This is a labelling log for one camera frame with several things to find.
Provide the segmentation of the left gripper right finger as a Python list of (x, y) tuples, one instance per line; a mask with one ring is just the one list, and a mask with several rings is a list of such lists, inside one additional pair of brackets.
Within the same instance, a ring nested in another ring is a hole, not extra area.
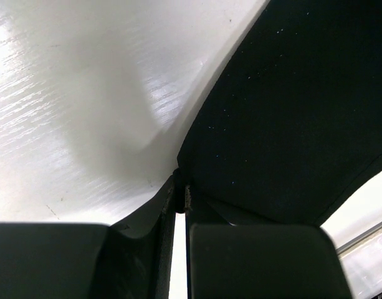
[(260, 219), (232, 224), (191, 186), (184, 207), (189, 298), (351, 298), (321, 228)]

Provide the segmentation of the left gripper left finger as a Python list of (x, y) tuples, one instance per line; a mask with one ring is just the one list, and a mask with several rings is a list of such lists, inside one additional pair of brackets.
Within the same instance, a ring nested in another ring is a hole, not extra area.
[(0, 222), (0, 298), (168, 298), (174, 180), (113, 225)]

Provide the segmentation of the black skirt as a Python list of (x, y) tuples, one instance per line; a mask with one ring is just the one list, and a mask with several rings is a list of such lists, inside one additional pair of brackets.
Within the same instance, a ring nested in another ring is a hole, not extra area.
[(270, 1), (178, 166), (192, 202), (323, 224), (382, 171), (382, 1)]

